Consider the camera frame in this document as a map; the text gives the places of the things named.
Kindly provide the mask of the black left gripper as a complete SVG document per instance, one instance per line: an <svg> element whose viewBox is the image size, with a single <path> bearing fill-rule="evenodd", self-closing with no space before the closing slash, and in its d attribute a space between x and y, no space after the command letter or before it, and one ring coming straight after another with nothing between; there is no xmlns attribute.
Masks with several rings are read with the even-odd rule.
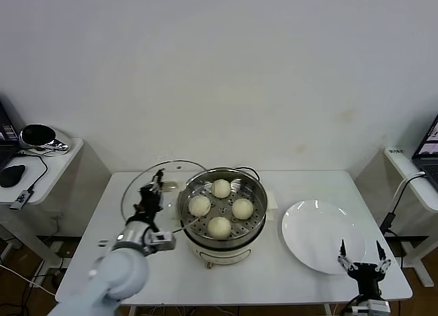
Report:
<svg viewBox="0 0 438 316"><path fill-rule="evenodd" d="M155 173L152 183L147 183L138 190L140 202L134 204L135 213L131 217L133 220L146 222L147 224L155 222L155 216L162 210L163 176L164 168Z"/></svg>

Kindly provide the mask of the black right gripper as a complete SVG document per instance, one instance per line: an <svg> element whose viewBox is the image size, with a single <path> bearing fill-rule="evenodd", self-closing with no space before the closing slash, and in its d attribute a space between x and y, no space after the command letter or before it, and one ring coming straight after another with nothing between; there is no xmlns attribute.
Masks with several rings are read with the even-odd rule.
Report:
<svg viewBox="0 0 438 316"><path fill-rule="evenodd" d="M385 273L391 265L391 259L387 258L379 241L376 241L376 248L379 257L378 264L354 263L348 258L345 242L342 240L337 261L344 271L348 272L349 277L357 282L358 301L383 300L378 284L385 278Z"/></svg>

